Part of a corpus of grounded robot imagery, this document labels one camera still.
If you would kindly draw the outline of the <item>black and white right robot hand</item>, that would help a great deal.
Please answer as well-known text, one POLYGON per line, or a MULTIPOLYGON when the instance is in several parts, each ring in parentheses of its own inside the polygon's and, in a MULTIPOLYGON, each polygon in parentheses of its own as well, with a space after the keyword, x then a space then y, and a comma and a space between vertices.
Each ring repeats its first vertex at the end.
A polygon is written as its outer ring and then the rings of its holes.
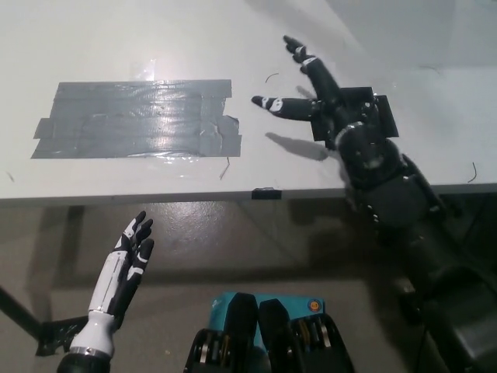
POLYGON ((353 122, 353 110, 321 58, 308 52, 306 46, 293 37, 285 35, 283 40, 287 51, 300 65, 301 73, 309 78, 316 97, 253 96, 252 102, 275 117, 311 123, 317 131, 315 140, 324 141, 328 148, 334 148, 332 142, 338 133, 353 122))

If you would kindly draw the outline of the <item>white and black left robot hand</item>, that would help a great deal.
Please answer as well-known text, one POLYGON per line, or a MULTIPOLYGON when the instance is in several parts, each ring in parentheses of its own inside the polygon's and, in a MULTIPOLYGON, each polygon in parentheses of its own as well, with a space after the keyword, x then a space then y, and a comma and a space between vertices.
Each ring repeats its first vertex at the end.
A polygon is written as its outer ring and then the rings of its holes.
POLYGON ((141 211, 131 220, 108 254, 100 272, 89 315, 108 315, 112 330, 118 330, 133 299, 154 248, 150 238, 153 220, 141 211))

